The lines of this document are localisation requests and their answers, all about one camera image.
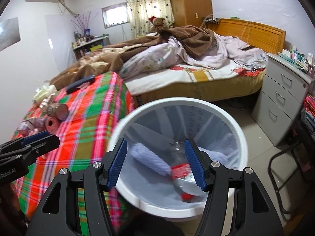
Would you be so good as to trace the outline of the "purple milk carton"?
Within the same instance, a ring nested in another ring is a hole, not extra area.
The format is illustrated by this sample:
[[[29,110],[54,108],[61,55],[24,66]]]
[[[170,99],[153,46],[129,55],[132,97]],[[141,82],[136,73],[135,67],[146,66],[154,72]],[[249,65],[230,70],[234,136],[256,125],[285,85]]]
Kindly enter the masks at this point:
[[[31,117],[23,120],[17,128],[17,131],[23,137],[31,136],[46,129],[45,117]]]

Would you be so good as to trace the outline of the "red drink can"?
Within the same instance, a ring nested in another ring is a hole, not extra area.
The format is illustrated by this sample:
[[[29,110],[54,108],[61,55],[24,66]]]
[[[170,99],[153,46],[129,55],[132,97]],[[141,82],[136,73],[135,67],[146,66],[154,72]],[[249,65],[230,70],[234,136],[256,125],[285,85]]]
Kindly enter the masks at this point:
[[[55,117],[47,117],[45,121],[45,129],[50,134],[55,134],[58,131],[60,122]]]

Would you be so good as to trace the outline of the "printed snack wrapper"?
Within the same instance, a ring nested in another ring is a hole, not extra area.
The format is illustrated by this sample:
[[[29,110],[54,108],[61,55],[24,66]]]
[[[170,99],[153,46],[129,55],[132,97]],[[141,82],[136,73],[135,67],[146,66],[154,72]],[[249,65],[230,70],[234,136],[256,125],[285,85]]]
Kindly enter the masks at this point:
[[[42,111],[43,113],[46,113],[47,109],[48,109],[48,106],[53,104],[53,103],[55,103],[56,96],[57,96],[56,93],[43,94],[40,97],[40,104],[39,104],[40,111]]]

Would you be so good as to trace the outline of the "cartoon face can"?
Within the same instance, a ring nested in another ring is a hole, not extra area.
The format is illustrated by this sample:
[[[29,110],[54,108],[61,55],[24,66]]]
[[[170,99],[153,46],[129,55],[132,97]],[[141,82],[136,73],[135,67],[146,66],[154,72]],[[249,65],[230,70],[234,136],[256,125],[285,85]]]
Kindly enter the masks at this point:
[[[65,121],[68,117],[69,110],[66,104],[63,103],[52,103],[47,107],[47,115],[55,117],[60,121]]]

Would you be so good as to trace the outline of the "crushed clear plastic bottle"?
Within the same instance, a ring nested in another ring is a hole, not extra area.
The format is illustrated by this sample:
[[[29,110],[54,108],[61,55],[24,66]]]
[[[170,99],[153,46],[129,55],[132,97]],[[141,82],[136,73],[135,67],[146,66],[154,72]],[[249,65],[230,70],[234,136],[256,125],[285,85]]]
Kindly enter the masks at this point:
[[[182,201],[190,201],[194,197],[204,197],[205,193],[197,186],[188,163],[179,164],[171,168],[171,179],[179,188]]]

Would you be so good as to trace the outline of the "white mesh trash bin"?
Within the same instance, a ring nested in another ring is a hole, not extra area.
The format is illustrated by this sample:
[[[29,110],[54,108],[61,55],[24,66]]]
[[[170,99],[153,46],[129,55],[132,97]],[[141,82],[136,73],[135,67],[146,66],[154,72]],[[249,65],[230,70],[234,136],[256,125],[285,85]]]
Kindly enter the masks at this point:
[[[207,195],[182,201],[171,176],[161,176],[131,156],[142,143],[171,168],[187,163],[184,143],[221,152],[231,169],[242,170],[248,162],[248,146],[239,124],[226,111],[192,98],[166,98],[137,108],[119,121],[108,144],[113,150],[119,138],[128,144],[116,189],[130,204],[169,220],[192,220],[202,214]]]

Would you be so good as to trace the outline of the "dark blue glasses case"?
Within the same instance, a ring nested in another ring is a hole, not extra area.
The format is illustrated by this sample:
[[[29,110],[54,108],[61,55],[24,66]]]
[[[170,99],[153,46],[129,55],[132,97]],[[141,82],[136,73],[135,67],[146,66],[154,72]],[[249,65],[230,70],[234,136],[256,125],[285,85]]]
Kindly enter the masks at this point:
[[[68,85],[66,87],[66,93],[71,94],[73,92],[78,91],[79,89],[82,89],[84,87],[87,87],[95,82],[95,75],[90,75],[87,77],[84,77],[80,80],[75,81],[74,83]]]

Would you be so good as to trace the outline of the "cluttered shelf unit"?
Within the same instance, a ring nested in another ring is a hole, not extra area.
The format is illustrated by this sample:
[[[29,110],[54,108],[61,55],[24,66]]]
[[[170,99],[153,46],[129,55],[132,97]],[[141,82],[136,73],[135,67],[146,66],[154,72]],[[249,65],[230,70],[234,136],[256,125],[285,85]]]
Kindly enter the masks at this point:
[[[72,50],[75,54],[76,60],[79,60],[81,57],[102,49],[107,45],[110,45],[109,34],[103,34],[99,37],[90,36],[89,38],[79,38],[76,43],[72,43]]]

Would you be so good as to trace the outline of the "brown fleece blanket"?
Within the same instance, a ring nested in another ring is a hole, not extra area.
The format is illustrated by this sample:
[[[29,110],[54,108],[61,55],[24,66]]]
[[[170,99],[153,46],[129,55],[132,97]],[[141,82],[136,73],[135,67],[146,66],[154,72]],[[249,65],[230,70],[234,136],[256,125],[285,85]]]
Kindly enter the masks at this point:
[[[170,37],[179,41],[186,53],[194,59],[205,54],[216,40],[215,33],[210,29],[190,25],[170,28],[169,34],[146,35],[91,52],[52,78],[50,84],[60,90],[90,75],[98,76],[109,71],[118,73],[123,63],[133,56],[152,46],[166,43]]]

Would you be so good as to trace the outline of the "dried branch vase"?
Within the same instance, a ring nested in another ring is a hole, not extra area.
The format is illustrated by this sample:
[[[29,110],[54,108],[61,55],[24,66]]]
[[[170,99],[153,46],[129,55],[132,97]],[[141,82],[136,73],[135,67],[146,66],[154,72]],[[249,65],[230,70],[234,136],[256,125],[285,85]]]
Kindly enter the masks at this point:
[[[91,17],[92,11],[85,12],[83,14],[78,14],[74,17],[72,23],[75,24],[76,27],[78,27],[81,31],[83,31],[84,36],[90,36],[90,17]]]

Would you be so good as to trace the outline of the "white floral duvet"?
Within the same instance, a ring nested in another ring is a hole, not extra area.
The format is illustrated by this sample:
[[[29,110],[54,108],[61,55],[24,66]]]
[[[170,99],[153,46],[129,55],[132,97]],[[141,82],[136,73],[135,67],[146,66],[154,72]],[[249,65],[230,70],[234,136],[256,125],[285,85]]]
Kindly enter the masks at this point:
[[[263,50],[233,36],[214,34],[211,42],[206,42],[196,51],[171,36],[167,42],[153,45],[130,58],[119,70],[119,76],[130,79],[142,73],[152,73],[180,63],[218,70],[228,65],[230,61],[236,63],[237,69],[258,71],[266,68],[267,55]]]

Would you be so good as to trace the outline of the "wooden headboard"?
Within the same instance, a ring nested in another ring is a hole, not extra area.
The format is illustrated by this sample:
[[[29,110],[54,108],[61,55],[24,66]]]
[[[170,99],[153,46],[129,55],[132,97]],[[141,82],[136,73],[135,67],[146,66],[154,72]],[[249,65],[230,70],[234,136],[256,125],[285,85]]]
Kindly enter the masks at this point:
[[[206,26],[218,35],[238,37],[267,53],[277,54],[284,48],[286,32],[262,23],[222,18],[219,23],[207,22]]]

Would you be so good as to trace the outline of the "patterned curtain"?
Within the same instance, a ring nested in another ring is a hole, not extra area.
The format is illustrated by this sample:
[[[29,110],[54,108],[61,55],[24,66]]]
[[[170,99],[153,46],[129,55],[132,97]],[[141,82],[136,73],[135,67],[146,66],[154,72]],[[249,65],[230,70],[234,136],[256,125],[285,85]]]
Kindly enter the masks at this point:
[[[151,17],[164,18],[167,26],[175,22],[170,0],[127,0],[127,8],[133,37],[151,31]]]

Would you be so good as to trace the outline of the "wooden wardrobe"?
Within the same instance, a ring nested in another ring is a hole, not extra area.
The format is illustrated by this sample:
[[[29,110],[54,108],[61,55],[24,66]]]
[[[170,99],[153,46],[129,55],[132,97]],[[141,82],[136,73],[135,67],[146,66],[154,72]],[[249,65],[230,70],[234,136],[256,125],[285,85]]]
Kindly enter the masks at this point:
[[[174,26],[200,27],[203,19],[212,14],[211,0],[170,0]]]

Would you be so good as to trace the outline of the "silver wall poster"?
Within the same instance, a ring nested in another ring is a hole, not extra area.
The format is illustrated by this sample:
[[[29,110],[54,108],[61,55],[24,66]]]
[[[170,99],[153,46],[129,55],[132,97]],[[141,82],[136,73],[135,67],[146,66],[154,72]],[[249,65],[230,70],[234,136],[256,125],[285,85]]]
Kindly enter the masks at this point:
[[[0,23],[0,51],[20,40],[18,17],[7,19]]]

